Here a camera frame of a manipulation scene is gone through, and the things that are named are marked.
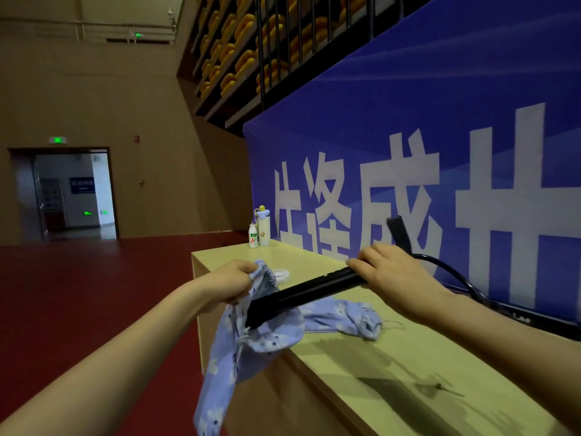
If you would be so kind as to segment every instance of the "doorway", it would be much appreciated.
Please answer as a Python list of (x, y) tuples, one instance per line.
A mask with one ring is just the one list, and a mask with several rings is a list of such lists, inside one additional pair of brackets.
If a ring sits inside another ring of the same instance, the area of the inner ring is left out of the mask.
[(23, 244), (116, 239), (108, 148), (10, 150)]

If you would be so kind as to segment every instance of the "small bottle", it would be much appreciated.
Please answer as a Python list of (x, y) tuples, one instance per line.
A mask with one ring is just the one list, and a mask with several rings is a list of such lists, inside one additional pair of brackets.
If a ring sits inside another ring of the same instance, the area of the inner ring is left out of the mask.
[(258, 231), (256, 230), (256, 225), (251, 223), (251, 227), (248, 229), (248, 244), (251, 248), (258, 248)]
[(264, 205), (258, 207), (256, 221), (258, 224), (258, 244), (268, 246), (270, 242), (270, 211)]

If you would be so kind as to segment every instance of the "wooden table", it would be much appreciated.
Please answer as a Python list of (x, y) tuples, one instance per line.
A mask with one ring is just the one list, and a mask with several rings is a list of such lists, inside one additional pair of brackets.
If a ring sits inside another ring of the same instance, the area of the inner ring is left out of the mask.
[[(266, 248), (195, 252), (194, 277), (234, 259), (263, 259), (272, 269), (289, 270), (291, 282), (281, 289), (345, 266), (272, 241)], [(355, 288), (338, 298), (373, 305), (385, 322), (379, 340), (306, 334), (265, 371), (236, 386), (225, 418), (229, 436), (567, 434), (512, 382), (447, 338), (396, 314), (371, 291)], [(222, 305), (198, 318), (202, 367), (223, 311)], [(437, 383), (463, 396), (438, 390)]]

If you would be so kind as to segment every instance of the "tape roll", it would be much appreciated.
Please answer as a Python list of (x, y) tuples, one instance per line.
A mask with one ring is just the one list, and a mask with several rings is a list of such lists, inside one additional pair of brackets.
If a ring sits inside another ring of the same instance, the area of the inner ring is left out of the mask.
[(278, 285), (287, 284), (291, 280), (291, 273), (286, 269), (275, 269), (274, 275), (277, 278)]

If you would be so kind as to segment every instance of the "exit sign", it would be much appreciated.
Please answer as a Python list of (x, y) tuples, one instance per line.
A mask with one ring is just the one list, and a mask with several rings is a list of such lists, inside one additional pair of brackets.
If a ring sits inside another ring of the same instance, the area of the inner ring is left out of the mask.
[(48, 143), (49, 144), (67, 144), (67, 138), (65, 138), (64, 136), (51, 136), (50, 138), (48, 138)]

